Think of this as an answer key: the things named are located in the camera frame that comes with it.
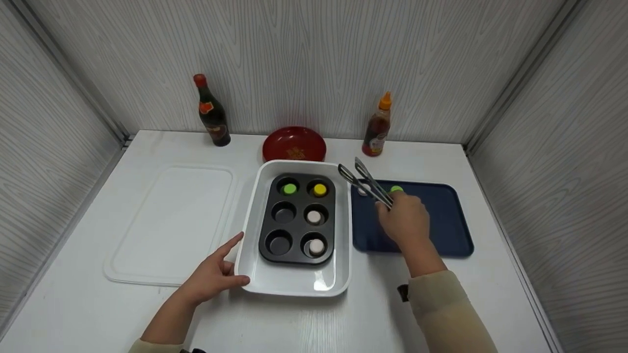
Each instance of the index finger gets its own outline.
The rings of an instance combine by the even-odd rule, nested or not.
[[[229,251],[231,251],[231,249],[233,249],[233,247],[242,240],[242,237],[244,237],[244,232],[236,234],[233,238],[229,239],[225,244],[216,249],[211,256],[219,256],[221,259],[224,259],[225,256],[229,254]]]

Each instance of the dark glass bottle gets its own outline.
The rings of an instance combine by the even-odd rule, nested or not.
[[[202,73],[194,75],[194,83],[198,88],[200,96],[198,100],[198,116],[200,116],[200,120],[216,146],[227,146],[231,142],[231,135],[227,127],[225,109],[209,91],[205,75]]]

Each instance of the yellow cap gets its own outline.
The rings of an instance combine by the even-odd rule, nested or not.
[[[383,111],[387,111],[391,108],[391,104],[393,104],[391,101],[391,93],[388,91],[384,94],[384,97],[379,100],[379,108]]]
[[[322,197],[327,194],[327,188],[323,184],[316,184],[314,186],[314,196]]]

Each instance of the hot sauce bottle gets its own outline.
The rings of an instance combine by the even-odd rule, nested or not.
[[[369,120],[362,143],[362,152],[367,156],[377,157],[382,154],[388,130],[391,128],[391,104],[391,93],[386,92],[379,100],[377,112]]]

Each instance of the white table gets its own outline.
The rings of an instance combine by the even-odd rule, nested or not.
[[[113,283],[103,261],[125,231],[153,175],[149,161],[227,165],[239,177],[229,234],[242,229],[264,136],[238,136],[224,148],[208,135],[141,131],[67,243],[32,292],[1,352],[125,352],[173,288]],[[353,164],[360,141],[326,139],[332,163]],[[457,192],[475,243],[468,259],[446,259],[501,352],[550,352],[482,192],[459,145],[387,142],[362,159],[377,178],[446,183]],[[354,250],[343,295],[329,299],[223,293],[197,310],[189,335],[207,352],[427,352],[397,285],[408,270],[399,256]]]

